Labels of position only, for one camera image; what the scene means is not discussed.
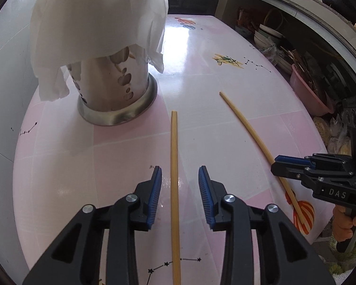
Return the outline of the right forearm white sleeve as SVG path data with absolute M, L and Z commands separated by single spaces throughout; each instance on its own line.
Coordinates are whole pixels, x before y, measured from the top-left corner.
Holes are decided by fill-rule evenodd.
M 337 241 L 334 235 L 331 235 L 329 249 L 335 260 L 327 266 L 331 274 L 340 275 L 353 269 L 356 266 L 356 244 L 351 252 L 340 253 L 336 250 Z

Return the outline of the person right hand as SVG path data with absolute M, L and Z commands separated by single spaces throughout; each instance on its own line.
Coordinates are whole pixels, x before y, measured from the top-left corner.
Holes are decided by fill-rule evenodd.
M 356 217 L 351 219 L 345 214 L 346 208 L 336 205 L 333 209 L 333 235 L 337 242 L 351 239 L 352 227 L 356 227 Z

